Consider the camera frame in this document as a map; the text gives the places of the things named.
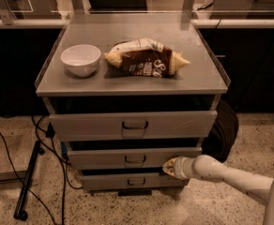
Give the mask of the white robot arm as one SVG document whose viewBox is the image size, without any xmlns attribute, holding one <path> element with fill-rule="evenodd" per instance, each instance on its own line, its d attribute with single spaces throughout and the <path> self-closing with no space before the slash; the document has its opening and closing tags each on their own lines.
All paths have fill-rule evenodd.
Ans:
<svg viewBox="0 0 274 225">
<path fill-rule="evenodd" d="M 208 155 L 174 157 L 162 169 L 180 180 L 224 182 L 263 204 L 266 207 L 263 225 L 274 225 L 274 178 L 228 167 Z"/>
</svg>

